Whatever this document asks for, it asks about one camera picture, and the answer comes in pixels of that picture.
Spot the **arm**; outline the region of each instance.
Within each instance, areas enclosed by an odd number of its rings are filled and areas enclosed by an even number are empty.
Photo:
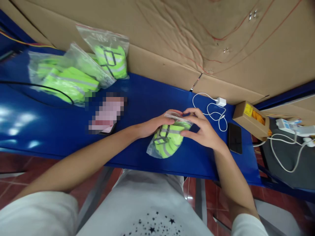
[[[173,123],[174,120],[164,117],[163,114],[84,147],[48,169],[22,190],[13,201],[41,191],[69,192],[135,140],[151,135],[161,125]]]
[[[213,149],[221,187],[228,198],[232,222],[241,213],[259,219],[250,188],[226,144],[198,108],[188,108],[184,114],[188,113],[194,113],[196,116],[186,116],[185,119],[195,123],[200,130],[197,133],[185,130],[181,135]]]

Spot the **red tile floor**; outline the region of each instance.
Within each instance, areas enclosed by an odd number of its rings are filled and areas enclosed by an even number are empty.
[[[257,162],[263,164],[263,159],[260,154],[259,148],[255,149]],[[25,188],[34,179],[40,176],[49,167],[54,165],[57,160],[46,159],[40,157],[21,156],[16,154],[0,152],[0,173],[1,172],[13,172],[23,171],[27,172],[23,175],[14,178],[0,179],[0,209],[6,206],[23,188]],[[109,183],[104,189],[102,194],[102,200],[108,195],[120,176],[122,169],[115,168]],[[73,195],[79,202],[81,207],[84,203],[89,191],[96,183],[98,174],[95,173],[92,177],[86,180],[84,183],[75,188],[71,195]],[[215,215],[220,221],[222,221],[228,227],[231,227],[231,221],[229,220],[229,213],[227,210],[227,203],[224,194],[221,189],[214,184],[211,180],[206,180],[206,200],[207,200],[207,213],[208,213],[208,227],[215,236],[228,235],[228,233],[215,223],[212,215]],[[196,194],[196,179],[187,178],[184,183],[184,196],[187,201],[195,208],[195,194]],[[308,208],[305,202],[298,200],[294,197],[286,194],[276,192],[274,190],[250,186],[254,198],[261,199],[268,203],[274,204],[285,210],[288,210],[293,214],[300,227],[306,232],[311,231],[311,227],[314,222],[305,218],[308,214]]]

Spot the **clear plastic bag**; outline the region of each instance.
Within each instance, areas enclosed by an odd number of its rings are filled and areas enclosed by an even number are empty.
[[[76,24],[82,38],[97,57],[98,64],[115,79],[129,79],[127,54],[129,38],[110,31]]]
[[[167,111],[164,116],[173,119],[175,123],[160,126],[147,148],[147,154],[160,159],[168,158],[177,151],[183,141],[180,132],[189,130],[193,125],[175,111]]]
[[[30,62],[28,65],[30,82],[33,84],[41,84],[43,79],[49,72],[57,67],[62,56],[32,52],[29,51]],[[33,89],[40,90],[40,87],[32,87]]]
[[[87,97],[93,96],[100,87],[108,88],[115,81],[77,44],[72,43],[56,67],[42,80],[41,85],[64,92],[76,106],[84,107]],[[71,102],[65,95],[52,89],[40,90]]]

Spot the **yellow label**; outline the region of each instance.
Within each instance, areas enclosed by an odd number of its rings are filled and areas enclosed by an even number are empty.
[[[252,113],[253,113],[253,108],[251,105],[246,104],[245,110],[244,110],[244,114],[248,115],[249,117],[252,117]]]

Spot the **forearm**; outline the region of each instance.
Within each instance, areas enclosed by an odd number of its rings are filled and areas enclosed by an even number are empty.
[[[214,150],[214,154],[220,184],[229,200],[232,220],[244,211],[259,219],[251,190],[228,147],[223,143]]]
[[[97,172],[137,136],[131,126],[67,156],[26,187],[15,199],[39,191],[70,191]]]

